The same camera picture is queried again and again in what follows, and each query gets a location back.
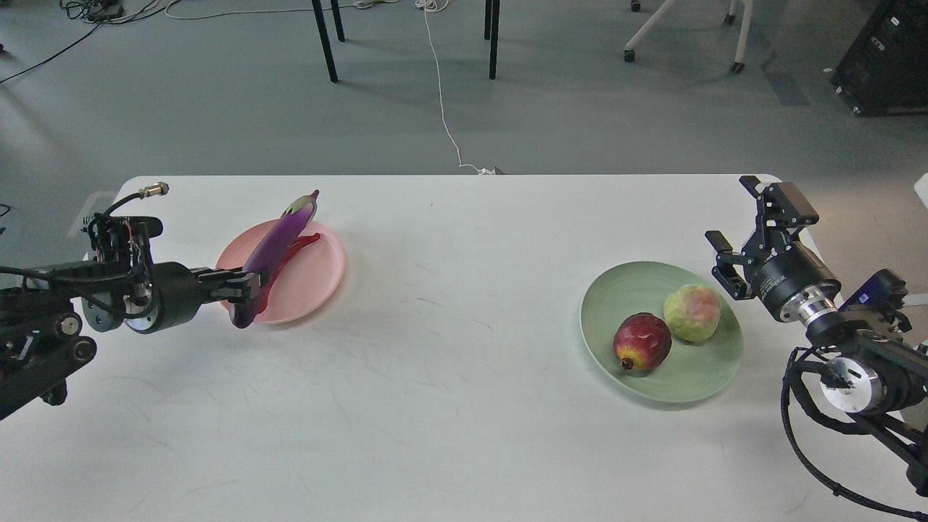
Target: green fruit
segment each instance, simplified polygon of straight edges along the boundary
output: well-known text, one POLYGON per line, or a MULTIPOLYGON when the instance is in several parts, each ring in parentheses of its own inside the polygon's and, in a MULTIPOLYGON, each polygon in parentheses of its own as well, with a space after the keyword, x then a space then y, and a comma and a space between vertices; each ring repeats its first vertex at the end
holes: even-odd
POLYGON ((664 301, 664 321, 670 332, 691 343, 702 343, 715 333, 722 317, 718 294, 704 284, 685 284, 664 301))

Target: white cable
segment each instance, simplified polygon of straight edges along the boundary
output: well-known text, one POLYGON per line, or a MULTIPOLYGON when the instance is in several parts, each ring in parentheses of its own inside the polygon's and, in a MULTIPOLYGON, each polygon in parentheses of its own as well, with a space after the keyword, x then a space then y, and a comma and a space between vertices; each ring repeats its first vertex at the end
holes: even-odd
POLYGON ((416 0, 416 7, 427 13, 437 13, 439 11, 445 10, 445 7, 448 7, 448 4, 450 3, 451 0, 445 0, 445 4, 441 7, 438 7, 438 0, 416 0))
MULTIPOLYGON (((214 15, 203 15, 203 16, 200 16, 200 17, 177 17, 177 16, 171 14, 171 7, 173 7, 175 4, 180 3, 180 1, 181 1, 181 0, 171 0, 171 3, 168 4, 168 7, 166 7, 166 8, 164 9, 164 14, 167 15, 168 18, 171 18, 171 19, 174 19, 174 20, 207 20, 207 19, 214 19, 214 18, 224 17, 224 16, 228 16, 228 15, 262 15, 262 14, 267 14, 267 13, 298 13, 298 12, 312 11, 312 10, 313 10, 311 7, 297 7, 297 8, 294 8, 294 9, 266 9, 266 10, 256 10, 256 11, 228 11, 228 12, 225 12, 225 13, 217 13, 217 14, 214 14, 214 15)), ((399 0, 355 0, 355 1, 351 4, 351 7, 356 7, 356 8, 358 8, 358 9, 368 9, 368 8, 373 7, 375 4, 379 4, 379 3, 383 3, 383 4, 395 4, 396 2, 399 2, 399 0)), ((331 7, 323 7, 322 10, 323 10, 323 11, 331 11, 331 9, 332 9, 331 7)))
POLYGON ((153 9, 154 9, 155 7, 157 7, 158 4, 160 4, 160 3, 161 3, 161 0, 151 0, 150 2, 148 2, 148 4, 147 4, 146 6, 142 7, 142 9, 141 9, 140 11, 137 11, 137 12, 132 13, 132 14, 129 14, 129 15, 123 15, 123 16, 121 16, 121 17, 119 17, 119 18, 107 20, 107 23, 120 22, 120 21, 125 21, 125 20, 129 20, 129 19, 138 18, 139 15, 141 15, 142 13, 147 13, 147 12, 153 10, 153 9))
POLYGON ((395 4, 400 0, 354 0, 352 6, 357 7, 358 9, 370 9, 376 4, 395 4))
MULTIPOLYGON (((420 0, 416 0, 417 7, 419 6, 419 1, 420 0)), ((435 52, 435 45, 432 43, 432 29, 429 28, 429 13, 430 12, 435 12, 435 11, 430 11, 428 8, 422 9, 422 16, 425 17, 425 31, 429 34, 429 47, 432 48, 432 56, 435 57, 435 72, 438 75, 438 104, 442 108, 442 124, 445 126, 445 133, 448 134, 448 139, 451 140, 451 143, 455 146, 455 150, 458 151, 458 168, 470 167, 473 170, 477 171, 477 174, 484 174, 486 172, 486 169, 483 169, 483 171, 481 171, 476 166, 471 165, 469 163, 464 164, 464 162, 461 161, 461 149, 460 147, 458 147, 458 143, 455 141, 455 139, 451 136, 451 131, 448 129, 448 123, 445 120, 445 97, 442 95, 442 68, 441 66, 438 65, 438 53, 435 52)))

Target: pink plate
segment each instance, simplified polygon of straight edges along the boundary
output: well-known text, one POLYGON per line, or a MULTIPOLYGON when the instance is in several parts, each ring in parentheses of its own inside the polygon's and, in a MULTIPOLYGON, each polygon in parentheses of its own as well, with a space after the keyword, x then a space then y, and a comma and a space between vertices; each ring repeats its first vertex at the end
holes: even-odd
MULTIPOLYGON (((232 240, 216 261, 217 268, 239 268, 277 220, 265 221, 232 240)), ((338 288, 345 271, 345 249, 331 228, 310 222, 301 235, 319 232, 319 241, 304 247, 280 270, 271 287, 267 308, 255 322, 277 324, 299 319, 321 307, 338 288)), ((222 301, 228 310, 229 304, 222 301)))

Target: purple eggplant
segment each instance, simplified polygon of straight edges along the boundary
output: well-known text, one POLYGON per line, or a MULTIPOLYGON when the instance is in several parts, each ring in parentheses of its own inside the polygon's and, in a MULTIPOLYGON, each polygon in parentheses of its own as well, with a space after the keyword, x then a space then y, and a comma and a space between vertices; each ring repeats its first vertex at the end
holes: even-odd
POLYGON ((270 292, 273 276, 285 262, 288 250, 291 246, 302 247, 309 244, 305 241, 296 245, 294 243, 297 243, 300 233, 316 215, 318 196, 319 191, 316 190, 291 203, 258 246, 254 247, 242 270, 261 275, 261 294, 242 304, 229 303, 229 318, 232 319, 232 324, 245 328, 254 321, 255 316, 261 313, 267 304, 267 294, 270 292))

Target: table leg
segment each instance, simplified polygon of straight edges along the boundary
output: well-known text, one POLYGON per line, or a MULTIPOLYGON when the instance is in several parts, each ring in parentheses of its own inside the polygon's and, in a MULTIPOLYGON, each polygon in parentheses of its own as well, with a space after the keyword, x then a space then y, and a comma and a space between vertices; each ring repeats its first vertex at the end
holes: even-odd
POLYGON ((316 15, 319 40, 322 41, 322 53, 326 56, 326 66, 329 68, 329 79, 333 84, 337 84, 339 75, 335 72, 335 59, 332 57, 332 46, 329 44, 329 31, 326 29, 326 19, 322 16, 322 0, 313 0, 313 14, 316 15))
POLYGON ((339 10, 339 0, 332 0, 332 18, 335 19, 335 33, 339 42, 345 41, 345 30, 342 28, 342 12, 339 10))
POLYGON ((490 39, 490 18, 493 16, 493 3, 492 0, 486 0, 486 5, 483 7, 483 39, 490 39))
POLYGON ((490 20, 490 79, 496 79, 496 48, 499 41, 499 0, 492 0, 490 20))

